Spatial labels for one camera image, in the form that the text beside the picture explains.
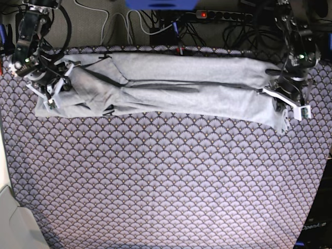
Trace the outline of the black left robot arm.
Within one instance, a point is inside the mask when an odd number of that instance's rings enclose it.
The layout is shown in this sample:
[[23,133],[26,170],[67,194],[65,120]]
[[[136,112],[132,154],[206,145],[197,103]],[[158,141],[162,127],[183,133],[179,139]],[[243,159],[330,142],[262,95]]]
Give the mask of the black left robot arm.
[[299,105],[305,105],[302,88],[309,69],[320,60],[320,52],[310,28],[307,1],[276,1],[275,22],[282,31],[286,60],[279,71],[275,90]]

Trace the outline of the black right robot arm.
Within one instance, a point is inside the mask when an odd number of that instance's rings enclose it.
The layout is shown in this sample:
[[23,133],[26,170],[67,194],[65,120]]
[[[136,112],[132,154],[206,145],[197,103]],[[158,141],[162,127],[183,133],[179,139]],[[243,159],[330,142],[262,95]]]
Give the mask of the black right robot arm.
[[[64,56],[72,35],[72,23],[61,1],[23,1],[27,10],[20,21],[16,46],[11,56],[10,70],[14,76],[27,78],[41,90],[41,96],[51,101],[55,91],[52,89],[57,83],[67,84],[70,80],[66,75],[64,63],[56,64]],[[56,54],[48,54],[51,46],[45,36],[49,33],[55,10],[59,10],[67,25],[65,42]]]

